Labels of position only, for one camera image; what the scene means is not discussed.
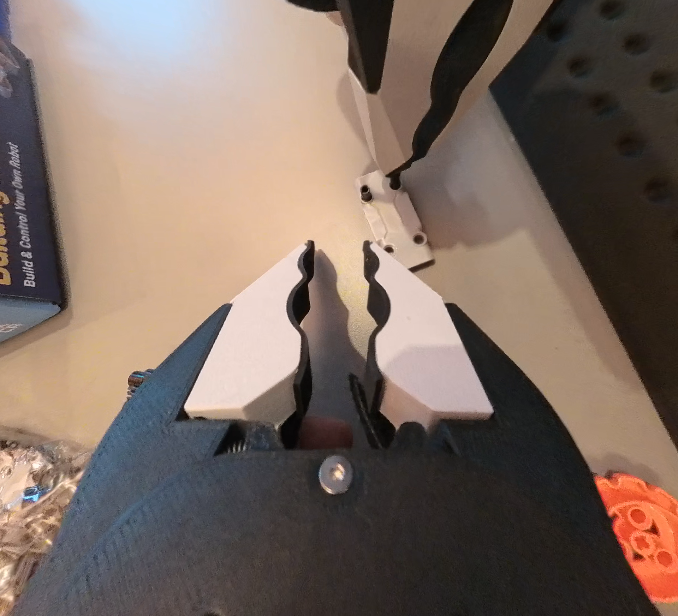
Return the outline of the scattered orange gear wheels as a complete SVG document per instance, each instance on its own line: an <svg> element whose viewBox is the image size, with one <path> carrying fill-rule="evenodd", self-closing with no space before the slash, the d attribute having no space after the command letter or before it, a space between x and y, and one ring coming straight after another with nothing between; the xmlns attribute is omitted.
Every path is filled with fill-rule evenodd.
<svg viewBox="0 0 678 616"><path fill-rule="evenodd" d="M677 602L677 500L625 473L595 476L624 557L651 601Z"/></svg>

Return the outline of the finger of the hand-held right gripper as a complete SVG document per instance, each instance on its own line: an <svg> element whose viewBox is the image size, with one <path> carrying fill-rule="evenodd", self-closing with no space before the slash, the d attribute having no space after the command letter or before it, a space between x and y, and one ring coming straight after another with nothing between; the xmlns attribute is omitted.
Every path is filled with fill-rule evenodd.
<svg viewBox="0 0 678 616"><path fill-rule="evenodd" d="M368 94L348 71L369 154L379 169L411 156L412 139L430 106L437 59L473 0L394 0L378 92Z"/></svg>
<svg viewBox="0 0 678 616"><path fill-rule="evenodd" d="M517 52L554 0L473 0L437 59L430 83L430 106L420 120L409 159L388 176L402 174L430 150L457 110L474 78L487 86Z"/></svg>

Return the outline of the grey holed rectangular plate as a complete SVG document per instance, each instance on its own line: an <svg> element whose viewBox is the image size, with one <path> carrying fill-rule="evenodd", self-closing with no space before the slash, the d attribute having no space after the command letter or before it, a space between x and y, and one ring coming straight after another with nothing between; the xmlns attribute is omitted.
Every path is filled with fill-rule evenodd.
<svg viewBox="0 0 678 616"><path fill-rule="evenodd" d="M369 186L373 196L369 203L360 202L374 242L409 270L433 264L428 236L405 189L392 190L378 170L356 179L359 199L362 185Z"/></svg>

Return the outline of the blue robot kit box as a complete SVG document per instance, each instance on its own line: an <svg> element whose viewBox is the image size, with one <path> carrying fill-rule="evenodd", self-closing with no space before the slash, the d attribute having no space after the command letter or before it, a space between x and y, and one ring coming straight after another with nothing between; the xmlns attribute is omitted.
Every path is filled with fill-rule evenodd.
<svg viewBox="0 0 678 616"><path fill-rule="evenodd" d="M35 67L10 12L1 0L1 342L60 314L70 296Z"/></svg>

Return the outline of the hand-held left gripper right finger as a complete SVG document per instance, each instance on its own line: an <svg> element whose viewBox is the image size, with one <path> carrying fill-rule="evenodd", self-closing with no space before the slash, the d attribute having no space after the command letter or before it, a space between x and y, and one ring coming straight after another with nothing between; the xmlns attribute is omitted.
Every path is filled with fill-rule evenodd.
<svg viewBox="0 0 678 616"><path fill-rule="evenodd" d="M485 420L494 410L442 297L376 243L363 245L367 408L386 421Z"/></svg>

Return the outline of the clear bag of grey beams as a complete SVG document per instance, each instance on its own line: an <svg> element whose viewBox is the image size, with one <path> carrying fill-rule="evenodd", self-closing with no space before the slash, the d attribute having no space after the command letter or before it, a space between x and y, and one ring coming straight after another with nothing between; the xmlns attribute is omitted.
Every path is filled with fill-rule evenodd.
<svg viewBox="0 0 678 616"><path fill-rule="evenodd" d="M1 614L51 551L91 451L1 426Z"/></svg>

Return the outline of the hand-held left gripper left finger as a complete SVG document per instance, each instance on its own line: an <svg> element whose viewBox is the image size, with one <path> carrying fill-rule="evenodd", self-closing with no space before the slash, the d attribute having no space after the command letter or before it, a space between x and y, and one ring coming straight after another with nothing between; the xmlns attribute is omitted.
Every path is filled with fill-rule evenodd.
<svg viewBox="0 0 678 616"><path fill-rule="evenodd" d="M310 404L310 310L315 244L308 240L230 303L184 404L192 419L285 423Z"/></svg>

